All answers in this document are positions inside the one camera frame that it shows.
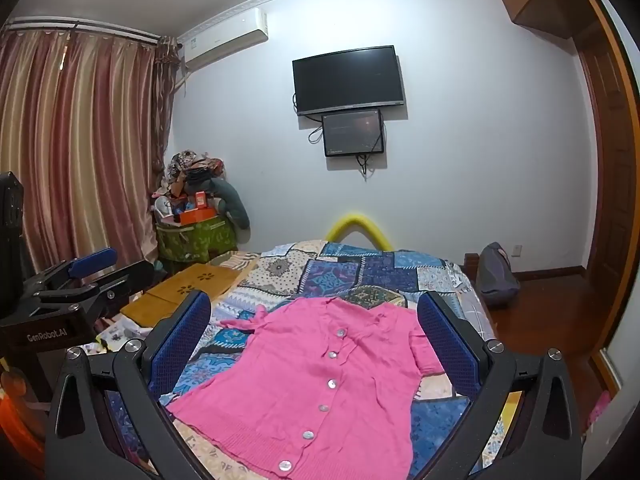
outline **white air conditioner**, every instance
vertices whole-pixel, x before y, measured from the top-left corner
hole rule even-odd
[[[185,41],[184,62],[189,72],[269,39],[267,15],[258,7],[209,27]]]

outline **quilt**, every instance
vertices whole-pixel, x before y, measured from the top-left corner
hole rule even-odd
[[[251,318],[259,304],[273,311],[299,297],[339,296],[363,308],[390,302],[416,309],[420,295],[437,291],[460,319],[468,320],[485,340],[494,332],[468,278],[456,264],[415,251],[379,251],[309,240],[277,246],[260,254],[246,278],[222,300],[212,315],[166,405],[176,397],[229,369],[240,357],[248,335],[217,325],[223,319]],[[411,409],[414,461],[412,479],[435,454],[462,416],[468,400],[453,389],[445,374],[422,379]],[[190,428],[180,434],[192,451],[221,480],[256,478]],[[504,439],[499,420],[475,470],[493,461]]]

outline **door panel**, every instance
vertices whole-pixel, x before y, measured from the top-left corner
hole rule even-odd
[[[603,300],[620,286],[636,200],[633,126],[609,41],[601,28],[576,41],[589,80],[598,137],[598,202],[588,276]]]

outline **ribbed hem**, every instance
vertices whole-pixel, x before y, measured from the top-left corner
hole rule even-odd
[[[241,421],[216,409],[207,407],[207,420],[192,420],[181,416],[182,403],[175,400],[167,406],[180,421],[197,430],[204,438],[218,446],[233,459],[249,469],[273,480],[404,480],[408,471],[398,471],[392,479],[370,472],[355,470],[352,466],[332,457],[318,457],[307,448],[294,447],[264,436]],[[283,472],[278,464],[288,460],[293,464]]]

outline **gray bag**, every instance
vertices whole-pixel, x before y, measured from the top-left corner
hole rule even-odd
[[[480,254],[476,291],[486,306],[506,306],[520,290],[518,279],[498,242],[487,245]]]

